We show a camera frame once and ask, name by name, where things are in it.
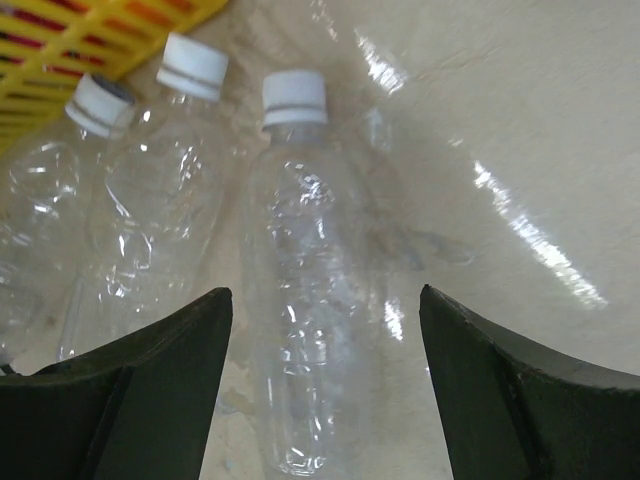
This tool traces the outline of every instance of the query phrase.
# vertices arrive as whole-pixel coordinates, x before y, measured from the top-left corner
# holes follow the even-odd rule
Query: white floor
[[[426,271],[392,277],[367,478],[452,478],[418,326],[424,283],[640,374],[639,20],[632,0],[231,0],[194,32],[234,57],[224,108],[246,153],[239,176],[262,146],[264,74],[317,67],[385,205],[429,232]],[[146,89],[156,66],[133,84]],[[236,317],[202,479],[259,479],[228,212],[203,290],[231,287]]]

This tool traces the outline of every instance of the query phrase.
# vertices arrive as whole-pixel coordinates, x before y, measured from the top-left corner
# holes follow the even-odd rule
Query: bottle neck
[[[182,92],[178,89],[163,85],[159,98],[172,107],[184,108],[192,114],[206,114],[218,104],[215,100],[209,100]]]
[[[105,142],[112,133],[109,125],[92,117],[78,119],[65,112],[61,118],[66,122],[67,133],[82,141]]]
[[[285,123],[265,131],[271,135],[271,145],[323,145],[327,141],[327,126],[321,123]]]

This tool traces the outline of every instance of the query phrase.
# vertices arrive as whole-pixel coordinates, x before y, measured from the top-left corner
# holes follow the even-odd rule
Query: yellow plastic crate
[[[0,152],[59,115],[83,72],[120,78],[227,0],[0,0]]]

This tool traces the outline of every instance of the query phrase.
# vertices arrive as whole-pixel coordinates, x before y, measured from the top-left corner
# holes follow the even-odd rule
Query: plastic crate grid
[[[0,152],[55,118],[84,72],[120,78],[227,0],[0,0]]]

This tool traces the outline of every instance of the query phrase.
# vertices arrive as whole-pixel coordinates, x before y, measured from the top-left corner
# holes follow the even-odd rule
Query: empty water bottle
[[[259,441],[271,478],[358,478],[371,406],[368,191],[326,140],[323,77],[264,82],[270,147],[252,165],[244,277]]]
[[[59,358],[145,327],[191,300],[223,197],[228,141],[216,106],[228,58],[171,34],[163,85],[114,142],[94,187],[88,258],[74,285]]]
[[[72,283],[80,231],[107,137],[133,103],[122,87],[85,75],[58,121],[3,156],[0,188],[0,363],[36,337]]]

